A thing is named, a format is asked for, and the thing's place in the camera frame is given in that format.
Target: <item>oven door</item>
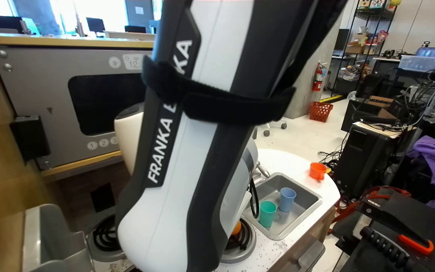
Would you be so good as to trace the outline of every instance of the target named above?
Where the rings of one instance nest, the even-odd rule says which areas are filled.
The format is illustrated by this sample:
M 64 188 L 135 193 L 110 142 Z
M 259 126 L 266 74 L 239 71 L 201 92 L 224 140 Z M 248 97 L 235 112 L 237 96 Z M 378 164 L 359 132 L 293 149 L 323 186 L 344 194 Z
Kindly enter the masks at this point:
M 119 150 L 114 118 L 143 105 L 140 73 L 151 48 L 0 50 L 0 76 L 16 115 L 41 116 L 51 151 L 37 158 L 42 170 Z

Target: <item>orange handle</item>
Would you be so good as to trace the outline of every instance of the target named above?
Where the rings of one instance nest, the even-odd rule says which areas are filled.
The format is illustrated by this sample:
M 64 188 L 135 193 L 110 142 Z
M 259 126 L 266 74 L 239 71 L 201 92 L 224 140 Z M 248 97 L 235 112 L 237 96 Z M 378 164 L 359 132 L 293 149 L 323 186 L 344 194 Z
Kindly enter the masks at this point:
M 427 240 L 429 242 L 429 247 L 425 247 L 416 241 L 412 240 L 411 238 L 404 236 L 402 234 L 399 235 L 399 240 L 406 244 L 407 246 L 410 246 L 412 249 L 417 250 L 418 252 L 422 253 L 423 255 L 430 255 L 432 251 L 434 250 L 434 244 L 431 240 Z

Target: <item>black velcro strap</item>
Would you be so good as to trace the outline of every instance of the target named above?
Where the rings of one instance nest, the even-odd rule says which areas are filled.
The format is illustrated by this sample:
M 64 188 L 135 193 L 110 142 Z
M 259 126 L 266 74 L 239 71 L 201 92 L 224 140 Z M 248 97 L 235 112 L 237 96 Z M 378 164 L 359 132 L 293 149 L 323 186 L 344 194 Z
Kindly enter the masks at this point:
M 259 125 L 277 121 L 285 114 L 294 87 L 275 91 L 270 98 L 243 97 L 195 82 L 167 62 L 143 59 L 143 82 L 166 104 L 182 103 L 191 119 L 232 125 Z

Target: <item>black coil burner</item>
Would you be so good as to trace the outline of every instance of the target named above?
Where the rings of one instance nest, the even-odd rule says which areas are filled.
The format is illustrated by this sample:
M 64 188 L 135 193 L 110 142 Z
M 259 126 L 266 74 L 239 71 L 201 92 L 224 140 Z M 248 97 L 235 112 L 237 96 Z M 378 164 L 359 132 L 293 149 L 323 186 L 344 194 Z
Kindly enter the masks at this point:
M 115 233 L 115 215 L 105 218 L 93 231 L 93 243 L 106 252 L 121 250 Z
M 239 248 L 240 250 L 246 250 L 248 247 L 249 240 L 251 239 L 251 227 L 242 218 L 239 219 L 241 222 L 241 230 L 236 235 L 231 235 L 226 245 L 226 250 Z

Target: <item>blue plastic cup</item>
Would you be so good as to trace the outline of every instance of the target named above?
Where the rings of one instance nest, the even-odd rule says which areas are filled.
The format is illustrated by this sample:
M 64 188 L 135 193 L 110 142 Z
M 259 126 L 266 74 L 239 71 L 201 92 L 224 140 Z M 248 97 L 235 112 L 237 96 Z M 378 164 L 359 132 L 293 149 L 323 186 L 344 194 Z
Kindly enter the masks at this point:
M 275 218 L 276 205 L 271 201 L 263 201 L 259 205 L 259 223 L 263 227 L 271 227 Z
M 281 193 L 279 209 L 284 212 L 289 212 L 292 209 L 293 202 L 295 201 L 296 192 L 288 187 L 281 188 L 279 192 Z

